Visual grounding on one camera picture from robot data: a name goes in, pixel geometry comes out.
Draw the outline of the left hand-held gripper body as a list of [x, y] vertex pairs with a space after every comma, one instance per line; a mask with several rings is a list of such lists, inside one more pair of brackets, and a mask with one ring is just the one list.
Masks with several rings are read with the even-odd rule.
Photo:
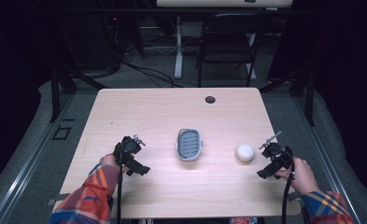
[[115, 146], [113, 155], [115, 156], [116, 163], [118, 166], [124, 165], [129, 168], [127, 172], [128, 176], [132, 174], [144, 175], [150, 170], [149, 167], [144, 166], [134, 159], [134, 155], [141, 150], [141, 146], [139, 141], [135, 141], [130, 136], [124, 136]]

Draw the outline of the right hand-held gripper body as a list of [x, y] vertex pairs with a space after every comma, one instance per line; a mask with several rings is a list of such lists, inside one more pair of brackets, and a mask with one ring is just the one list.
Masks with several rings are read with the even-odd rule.
[[265, 179], [282, 168], [289, 169], [293, 162], [293, 153], [290, 147], [281, 147], [278, 143], [270, 143], [265, 147], [262, 156], [270, 159], [271, 163], [257, 172], [258, 176]]

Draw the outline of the person's left hand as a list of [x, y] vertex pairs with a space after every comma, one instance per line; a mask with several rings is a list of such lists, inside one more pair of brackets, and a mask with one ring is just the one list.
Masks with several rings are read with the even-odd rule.
[[105, 165], [108, 165], [112, 168], [114, 168], [115, 170], [117, 170], [120, 174], [124, 174], [126, 173], [129, 168], [126, 167], [126, 166], [122, 166], [122, 167], [119, 167], [116, 163], [116, 159], [115, 159], [115, 156], [110, 153], [110, 154], [106, 154], [105, 156], [103, 156], [101, 159], [100, 159], [100, 162], [102, 164], [105, 164]]

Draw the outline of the person's right hand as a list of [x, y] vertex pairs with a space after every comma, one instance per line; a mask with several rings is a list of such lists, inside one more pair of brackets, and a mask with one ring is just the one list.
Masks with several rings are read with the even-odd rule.
[[308, 162], [301, 158], [294, 157], [293, 164], [295, 165], [295, 169], [290, 167], [287, 170], [279, 170], [276, 172], [276, 175], [288, 179], [291, 172], [294, 172], [295, 175], [291, 182], [291, 186], [301, 195], [319, 191], [318, 182]]

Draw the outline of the white round soap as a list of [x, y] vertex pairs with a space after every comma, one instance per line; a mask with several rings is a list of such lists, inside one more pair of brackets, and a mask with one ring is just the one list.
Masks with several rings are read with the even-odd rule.
[[255, 156], [254, 147], [250, 144], [242, 144], [236, 149], [235, 156], [242, 162], [252, 161]]

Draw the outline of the grey soap dish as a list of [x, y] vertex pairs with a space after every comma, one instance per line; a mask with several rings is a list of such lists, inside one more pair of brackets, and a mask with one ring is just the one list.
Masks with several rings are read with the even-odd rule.
[[176, 140], [177, 156], [183, 161], [196, 161], [202, 150], [200, 133], [195, 129], [181, 129]]

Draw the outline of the red patterned shoe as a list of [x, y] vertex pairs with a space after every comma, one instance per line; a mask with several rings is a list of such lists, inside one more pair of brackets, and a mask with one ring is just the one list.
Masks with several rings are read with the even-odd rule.
[[229, 224], [258, 224], [257, 217], [231, 217]]

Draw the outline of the black folding chair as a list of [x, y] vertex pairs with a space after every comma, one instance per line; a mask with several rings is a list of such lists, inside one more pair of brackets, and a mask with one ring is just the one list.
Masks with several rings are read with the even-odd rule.
[[204, 63], [250, 64], [247, 86], [256, 62], [261, 35], [267, 28], [266, 19], [260, 14], [219, 13], [209, 17], [202, 25], [197, 54], [198, 86], [203, 80]]

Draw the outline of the dark computer tower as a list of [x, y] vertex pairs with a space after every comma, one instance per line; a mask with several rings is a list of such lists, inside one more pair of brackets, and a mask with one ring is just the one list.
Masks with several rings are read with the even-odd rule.
[[80, 69], [120, 69], [119, 26], [113, 17], [68, 16], [61, 26], [73, 58]]

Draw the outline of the white desk with white leg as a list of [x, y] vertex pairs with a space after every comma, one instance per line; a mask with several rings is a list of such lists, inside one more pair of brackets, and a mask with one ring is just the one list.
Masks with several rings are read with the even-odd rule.
[[[251, 7], [278, 10], [279, 8], [291, 7], [293, 0], [156, 0], [157, 7], [167, 8], [216, 8], [216, 7]], [[176, 67], [175, 78], [182, 78], [183, 51], [181, 18], [176, 16]]]

